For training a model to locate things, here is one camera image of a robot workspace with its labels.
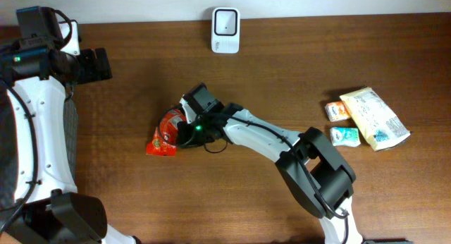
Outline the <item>red snack packet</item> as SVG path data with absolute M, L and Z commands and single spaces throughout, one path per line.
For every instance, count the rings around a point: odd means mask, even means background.
M 155 129 L 153 138 L 147 143 L 146 154 L 160 157 L 175 156 L 177 147 L 175 139 L 177 124 L 186 121 L 185 115 L 179 109 L 168 110 L 161 118 Z

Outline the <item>orange tissue pack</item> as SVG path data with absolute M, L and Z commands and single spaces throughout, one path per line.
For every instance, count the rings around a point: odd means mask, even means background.
M 349 112 L 347 111 L 343 102 L 330 102 L 325 105 L 326 114 L 329 121 L 344 121 L 351 119 Z

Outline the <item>green tissue pack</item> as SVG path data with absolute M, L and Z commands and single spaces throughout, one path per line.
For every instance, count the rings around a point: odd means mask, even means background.
M 357 128 L 332 127 L 330 138 L 333 146 L 358 147 L 361 144 Z

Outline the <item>cream chips bag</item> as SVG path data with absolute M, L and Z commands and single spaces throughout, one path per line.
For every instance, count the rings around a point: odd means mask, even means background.
M 340 99 L 374 151 L 397 147 L 411 135 L 395 112 L 371 87 L 342 94 Z

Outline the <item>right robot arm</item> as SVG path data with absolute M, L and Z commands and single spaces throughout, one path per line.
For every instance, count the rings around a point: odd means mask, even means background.
M 352 212 L 355 172 L 319 129 L 280 128 L 239 104 L 222 104 L 203 83 L 185 93 L 176 108 L 186 118 L 178 146 L 222 139 L 254 150 L 276 165 L 297 203 L 319 220 L 326 243 L 363 243 Z

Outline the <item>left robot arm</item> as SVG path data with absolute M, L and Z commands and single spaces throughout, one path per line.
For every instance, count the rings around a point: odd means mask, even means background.
M 17 152 L 13 206 L 1 231 L 21 243 L 136 243 L 109 225 L 100 199 L 74 181 L 76 85 L 108 80 L 106 50 L 81 49 L 78 23 L 50 7 L 16 12 L 21 36 L 1 48 Z

